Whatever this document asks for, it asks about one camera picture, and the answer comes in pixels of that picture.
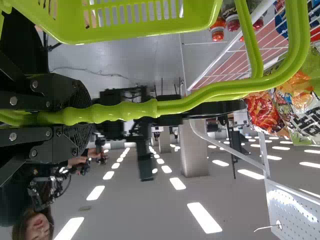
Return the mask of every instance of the white pegboard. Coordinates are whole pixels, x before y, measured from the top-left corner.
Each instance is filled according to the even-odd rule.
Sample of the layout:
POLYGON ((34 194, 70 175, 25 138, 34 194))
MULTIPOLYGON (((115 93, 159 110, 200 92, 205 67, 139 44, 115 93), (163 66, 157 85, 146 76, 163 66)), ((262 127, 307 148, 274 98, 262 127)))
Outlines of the white pegboard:
POLYGON ((281 240, 320 240, 320 199, 265 180, 271 231, 281 240))

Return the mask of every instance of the hair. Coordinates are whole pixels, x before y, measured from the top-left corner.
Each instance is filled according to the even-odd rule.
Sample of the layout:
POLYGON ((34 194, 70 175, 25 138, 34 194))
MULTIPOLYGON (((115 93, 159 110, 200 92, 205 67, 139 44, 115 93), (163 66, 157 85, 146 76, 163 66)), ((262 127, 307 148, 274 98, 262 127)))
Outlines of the hair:
POLYGON ((51 207, 46 208, 41 212, 34 212, 32 207, 28 207, 21 218, 17 221, 12 228, 12 240, 25 240, 26 239, 26 231, 27 231, 27 222, 30 218, 35 216, 36 214, 41 213, 46 216, 50 225, 50 233, 49 239, 52 240, 54 236, 54 219, 51 214, 51 207))

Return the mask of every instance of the green cart handle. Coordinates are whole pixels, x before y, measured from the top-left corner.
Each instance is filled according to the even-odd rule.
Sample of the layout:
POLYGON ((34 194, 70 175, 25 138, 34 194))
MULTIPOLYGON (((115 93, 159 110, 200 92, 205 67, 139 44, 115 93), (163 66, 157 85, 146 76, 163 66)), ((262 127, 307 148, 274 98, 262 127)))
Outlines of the green cart handle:
MULTIPOLYGON (((101 123, 104 121, 139 119, 141 117, 157 118, 162 115, 179 114, 189 111, 201 103, 212 101, 215 98, 223 101, 226 98, 237 98, 254 92, 266 91, 287 82, 303 65, 307 58, 310 45, 310 26, 306 1, 291 0, 286 5, 286 17, 289 34, 288 53, 281 66, 269 76, 261 77, 263 66, 261 56, 253 32, 248 6, 245 0, 237 0, 236 7, 242 31, 248 50, 250 63, 255 69, 255 78, 241 79, 230 82, 217 82, 209 84, 189 96, 170 101, 157 101, 152 99, 145 103, 122 102, 115 106, 95 104, 86 109, 67 107, 59 112, 39 112, 36 118, 23 118, 18 126, 24 125, 74 125, 80 122, 101 123)), ((0 111, 0 121, 10 124, 10 114, 6 113, 7 121, 0 111)))

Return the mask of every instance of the lime green shopping cart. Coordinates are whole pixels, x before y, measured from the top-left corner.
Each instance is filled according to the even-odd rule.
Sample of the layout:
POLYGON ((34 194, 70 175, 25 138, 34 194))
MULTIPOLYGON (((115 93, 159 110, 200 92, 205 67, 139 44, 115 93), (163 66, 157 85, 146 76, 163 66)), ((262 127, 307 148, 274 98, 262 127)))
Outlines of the lime green shopping cart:
MULTIPOLYGON (((158 102, 152 99, 145 103, 122 102, 115 106, 95 104, 87 109, 67 107, 60 112, 39 112, 32 118, 21 115, 19 118, 17 112, 10 114, 0 110, 0 121, 24 126, 129 121, 144 116, 158 118, 188 111, 203 102, 240 99, 249 93, 285 83, 299 70, 308 54, 307 2, 291 0, 286 5, 288 54, 278 70, 265 77, 246 0, 236 0, 235 3, 252 66, 250 79, 213 83, 179 100, 158 102)), ((10 13, 12 7, 16 8, 45 32, 67 44, 203 30, 216 21, 221 5, 222 0, 0 0, 0 9, 4 12, 10 13)))

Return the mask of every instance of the bottle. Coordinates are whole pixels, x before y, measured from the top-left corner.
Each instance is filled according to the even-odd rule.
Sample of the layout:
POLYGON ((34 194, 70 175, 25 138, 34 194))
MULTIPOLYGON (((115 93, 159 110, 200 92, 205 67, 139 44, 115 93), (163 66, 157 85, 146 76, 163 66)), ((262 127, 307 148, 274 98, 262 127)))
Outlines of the bottle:
POLYGON ((222 17, 226 21, 228 31, 237 31, 240 28, 240 21, 236 9, 235 0, 223 0, 221 12, 222 17))
POLYGON ((226 26, 226 20, 222 17, 220 11, 215 23, 210 27, 213 42, 220 42, 225 38, 224 30, 226 26))

